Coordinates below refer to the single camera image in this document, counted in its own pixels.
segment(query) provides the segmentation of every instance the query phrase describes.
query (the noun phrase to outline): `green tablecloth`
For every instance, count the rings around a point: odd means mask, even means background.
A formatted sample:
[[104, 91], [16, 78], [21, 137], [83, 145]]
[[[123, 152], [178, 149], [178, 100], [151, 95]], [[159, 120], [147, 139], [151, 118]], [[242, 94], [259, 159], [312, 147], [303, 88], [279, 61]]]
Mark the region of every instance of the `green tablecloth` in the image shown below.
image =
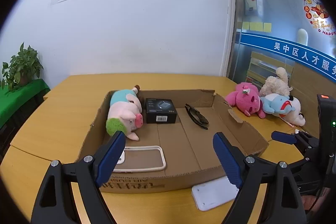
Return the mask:
[[7, 86], [5, 86], [4, 90], [0, 87], [0, 128], [25, 102], [45, 89], [50, 90], [42, 79], [33, 80], [29, 84], [11, 92], [8, 92]]

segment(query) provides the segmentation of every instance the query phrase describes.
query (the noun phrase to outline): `blue gripper pad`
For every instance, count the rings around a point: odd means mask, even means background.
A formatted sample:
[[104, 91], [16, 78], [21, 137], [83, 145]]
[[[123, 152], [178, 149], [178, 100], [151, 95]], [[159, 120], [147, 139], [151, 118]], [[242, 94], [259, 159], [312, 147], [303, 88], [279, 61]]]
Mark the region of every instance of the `blue gripper pad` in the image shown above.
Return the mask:
[[117, 162], [125, 149], [125, 135], [123, 132], [116, 132], [110, 141], [101, 147], [101, 149], [96, 153], [95, 162], [98, 161], [98, 166], [96, 166], [96, 185], [101, 187], [103, 183], [109, 181], [110, 176], [117, 165]]
[[288, 143], [288, 144], [294, 144], [296, 143], [296, 138], [294, 135], [279, 132], [279, 131], [273, 131], [271, 135], [272, 140], [282, 142], [282, 143]]
[[[238, 148], [232, 146], [221, 132], [217, 132], [213, 136], [212, 144], [230, 183], [236, 185], [236, 187], [240, 189], [243, 184], [243, 180], [241, 178], [242, 166], [238, 164], [238, 162], [235, 160], [234, 155], [232, 154], [232, 152], [235, 152], [233, 148]], [[242, 153], [241, 155], [243, 157], [239, 157], [240, 159], [238, 159], [238, 161], [244, 158], [244, 155]]]

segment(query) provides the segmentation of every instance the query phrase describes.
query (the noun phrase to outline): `stuffed pig toy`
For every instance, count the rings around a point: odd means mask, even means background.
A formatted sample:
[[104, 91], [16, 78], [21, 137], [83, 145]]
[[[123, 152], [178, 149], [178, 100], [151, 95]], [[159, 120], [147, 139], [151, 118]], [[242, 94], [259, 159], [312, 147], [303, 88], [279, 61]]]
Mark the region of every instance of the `stuffed pig toy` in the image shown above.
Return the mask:
[[262, 100], [263, 110], [274, 116], [284, 117], [290, 111], [295, 111], [295, 107], [292, 106], [292, 102], [289, 100], [289, 96], [282, 96], [276, 93], [271, 93], [265, 97], [260, 98]]
[[230, 106], [237, 106], [248, 117], [257, 113], [260, 118], [265, 118], [263, 104], [259, 97], [258, 88], [251, 83], [242, 82], [236, 85], [236, 91], [231, 92], [225, 97]]
[[134, 133], [143, 124], [142, 107], [137, 98], [139, 90], [140, 87], [136, 85], [132, 90], [118, 90], [113, 93], [106, 121], [106, 131], [110, 136], [116, 131], [122, 131], [127, 138], [139, 140]]

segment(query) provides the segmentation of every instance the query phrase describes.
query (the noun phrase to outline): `light blue stuffed toy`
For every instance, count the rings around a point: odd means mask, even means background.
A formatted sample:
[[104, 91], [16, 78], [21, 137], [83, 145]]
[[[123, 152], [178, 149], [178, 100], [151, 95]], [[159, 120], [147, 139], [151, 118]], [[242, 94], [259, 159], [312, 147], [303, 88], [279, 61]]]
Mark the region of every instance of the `light blue stuffed toy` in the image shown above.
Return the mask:
[[271, 93], [265, 97], [260, 97], [262, 101], [262, 109], [268, 114], [278, 117], [286, 116], [290, 111], [295, 111], [292, 106], [289, 96], [281, 96], [276, 93]]

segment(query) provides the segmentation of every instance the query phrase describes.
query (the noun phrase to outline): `potted plant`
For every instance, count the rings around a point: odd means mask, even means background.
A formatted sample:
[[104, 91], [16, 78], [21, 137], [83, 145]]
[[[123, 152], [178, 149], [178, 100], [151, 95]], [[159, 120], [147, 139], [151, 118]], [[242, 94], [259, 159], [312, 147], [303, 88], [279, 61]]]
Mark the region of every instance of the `potted plant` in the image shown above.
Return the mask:
[[2, 64], [3, 79], [1, 87], [4, 89], [7, 84], [9, 91], [28, 84], [35, 75], [40, 78], [40, 70], [43, 69], [37, 58], [37, 51], [30, 47], [30, 45], [25, 49], [24, 43], [22, 43], [17, 55], [11, 57], [10, 65], [6, 62]]

